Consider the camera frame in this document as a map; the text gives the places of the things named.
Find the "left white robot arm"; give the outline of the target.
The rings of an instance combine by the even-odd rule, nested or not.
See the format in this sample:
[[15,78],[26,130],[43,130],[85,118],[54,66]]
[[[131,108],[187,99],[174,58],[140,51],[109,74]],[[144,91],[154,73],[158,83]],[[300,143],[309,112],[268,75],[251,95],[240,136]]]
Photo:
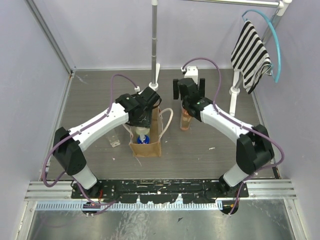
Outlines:
[[53,156],[68,176],[75,179],[88,198],[98,197],[102,186],[87,165],[84,151],[96,140],[114,128],[127,124],[132,127],[149,128],[153,109],[162,99],[151,89],[145,88],[140,93],[122,94],[111,106],[69,130],[60,127],[56,130],[53,142]]

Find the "pink cap orange bottle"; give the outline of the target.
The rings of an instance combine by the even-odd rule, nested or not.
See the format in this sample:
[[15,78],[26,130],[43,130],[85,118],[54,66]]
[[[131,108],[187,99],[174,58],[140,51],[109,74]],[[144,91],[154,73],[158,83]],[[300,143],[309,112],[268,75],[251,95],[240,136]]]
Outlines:
[[182,107],[180,117],[180,129],[182,131],[187,131],[190,128],[191,120],[192,117],[188,114],[188,111]]

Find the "cream cap green bottle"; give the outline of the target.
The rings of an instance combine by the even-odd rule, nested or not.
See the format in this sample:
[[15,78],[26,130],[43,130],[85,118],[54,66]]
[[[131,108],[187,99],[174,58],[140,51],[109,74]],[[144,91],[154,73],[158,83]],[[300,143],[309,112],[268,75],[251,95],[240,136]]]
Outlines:
[[136,127],[135,128],[135,132],[137,135],[149,135],[149,132],[150,132],[150,128],[146,128],[146,127]]

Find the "blue spray bottle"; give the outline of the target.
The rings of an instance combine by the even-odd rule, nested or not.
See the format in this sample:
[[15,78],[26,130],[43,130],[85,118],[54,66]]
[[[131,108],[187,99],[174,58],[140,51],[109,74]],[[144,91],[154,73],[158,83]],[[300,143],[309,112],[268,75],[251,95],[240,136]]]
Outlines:
[[149,144],[150,143],[150,138],[146,134],[140,134],[137,137],[137,144]]

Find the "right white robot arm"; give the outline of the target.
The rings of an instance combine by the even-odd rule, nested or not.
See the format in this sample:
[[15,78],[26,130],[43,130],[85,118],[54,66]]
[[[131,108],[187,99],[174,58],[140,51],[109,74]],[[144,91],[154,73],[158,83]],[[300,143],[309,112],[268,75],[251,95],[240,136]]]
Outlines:
[[272,143],[263,125],[247,124],[221,110],[204,97],[192,78],[173,80],[173,98],[182,101],[182,107],[191,117],[217,129],[235,143],[235,164],[218,180],[223,196],[231,197],[240,182],[274,158]]

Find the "clear bottle dark cap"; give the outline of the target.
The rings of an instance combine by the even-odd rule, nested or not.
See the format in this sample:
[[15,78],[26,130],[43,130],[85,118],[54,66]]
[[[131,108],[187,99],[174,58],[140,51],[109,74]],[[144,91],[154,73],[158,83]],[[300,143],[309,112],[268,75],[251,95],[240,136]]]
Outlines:
[[110,145],[115,148],[117,146],[120,146],[121,145],[121,142],[119,140],[119,137],[116,133],[116,131],[114,129],[110,130],[107,134],[106,134],[106,137],[110,143]]

